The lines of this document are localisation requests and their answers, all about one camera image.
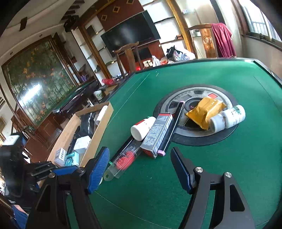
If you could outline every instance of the television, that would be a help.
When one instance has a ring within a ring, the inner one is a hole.
[[[159,40],[160,35],[149,13],[143,11],[117,24],[101,35],[101,38],[114,57],[113,51],[126,44],[139,41],[139,45],[142,45]]]

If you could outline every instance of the table center disc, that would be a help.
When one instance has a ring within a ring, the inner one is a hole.
[[[216,143],[229,136],[235,130],[236,126],[214,134],[210,129],[202,130],[196,123],[189,119],[185,114],[194,109],[204,97],[210,97],[224,102],[226,104],[225,109],[229,109],[238,104],[229,92],[220,87],[203,84],[189,85],[179,88],[165,96],[156,106],[153,115],[157,117],[160,112],[173,114],[176,111],[178,103],[185,101],[185,107],[180,117],[178,128],[175,131],[173,141],[192,146],[204,146]]]

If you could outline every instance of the blue gripper pad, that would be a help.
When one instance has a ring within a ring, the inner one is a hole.
[[[184,163],[180,159],[177,151],[177,148],[172,148],[170,151],[170,159],[182,188],[186,190],[188,194],[191,194],[193,187],[191,185],[190,174],[185,168]]]
[[[77,169],[77,166],[68,166],[68,167],[62,167],[58,169],[53,169],[52,172],[54,172],[57,176],[71,174]]]
[[[89,194],[98,189],[99,183],[106,170],[109,160],[110,150],[106,147],[102,147],[96,158],[94,158],[94,168],[90,174],[89,184],[87,187]]]

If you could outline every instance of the blue clothing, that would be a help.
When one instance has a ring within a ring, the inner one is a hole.
[[[25,225],[27,223],[28,215],[24,212],[21,212],[18,210],[14,205],[12,205],[14,216],[17,221],[17,224],[19,225],[20,229],[25,229]]]

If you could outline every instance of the red cloth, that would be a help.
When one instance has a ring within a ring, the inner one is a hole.
[[[211,24],[212,31],[214,33],[217,52],[219,57],[233,57],[236,56],[231,36],[232,33],[223,23]]]

